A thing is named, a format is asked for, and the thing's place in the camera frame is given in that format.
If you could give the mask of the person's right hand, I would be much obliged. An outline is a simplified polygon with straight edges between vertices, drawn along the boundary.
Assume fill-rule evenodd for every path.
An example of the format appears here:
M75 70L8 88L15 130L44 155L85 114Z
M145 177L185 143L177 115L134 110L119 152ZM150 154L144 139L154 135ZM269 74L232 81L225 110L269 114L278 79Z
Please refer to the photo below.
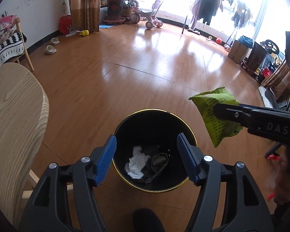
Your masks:
M273 199L277 206L290 202L290 166L286 151L279 158L279 171L275 179Z

